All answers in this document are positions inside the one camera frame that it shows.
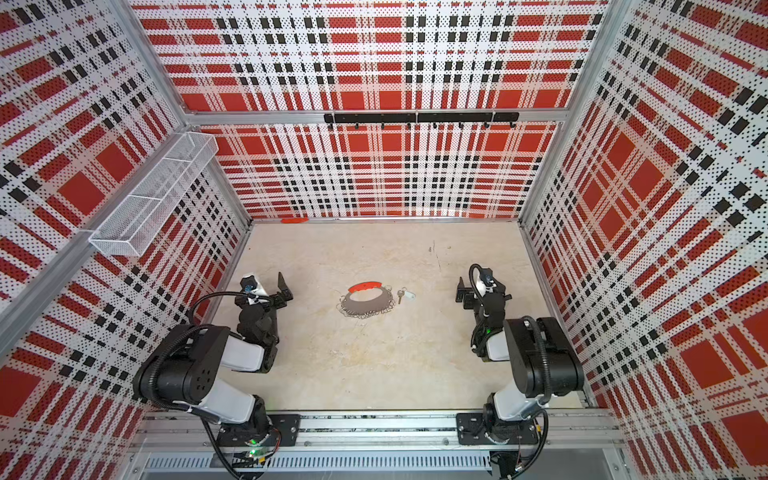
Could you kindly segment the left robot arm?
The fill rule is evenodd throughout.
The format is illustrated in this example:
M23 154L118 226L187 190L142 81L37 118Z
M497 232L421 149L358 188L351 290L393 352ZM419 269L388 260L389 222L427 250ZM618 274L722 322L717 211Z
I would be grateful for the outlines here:
M272 370L280 343L277 312L293 294L282 275L273 294L250 275L228 295L240 310L236 327L195 323L197 309L212 298L201 297L189 307L189 320L173 327L144 361L133 388L158 408L201 419L217 448L264 448L272 454L295 445L300 415L268 413L262 397L244 392L219 372Z

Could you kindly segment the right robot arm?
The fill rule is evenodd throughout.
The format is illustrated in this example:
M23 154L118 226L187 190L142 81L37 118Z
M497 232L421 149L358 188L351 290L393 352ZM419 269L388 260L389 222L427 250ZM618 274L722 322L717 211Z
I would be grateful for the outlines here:
M550 401L583 388L583 367L558 321L508 318L510 299L488 271L472 285L460 281L456 288L456 302L475 320L471 351L485 362L508 363L512 373L511 382L491 393L481 412L456 416L464 446L536 445L544 436Z

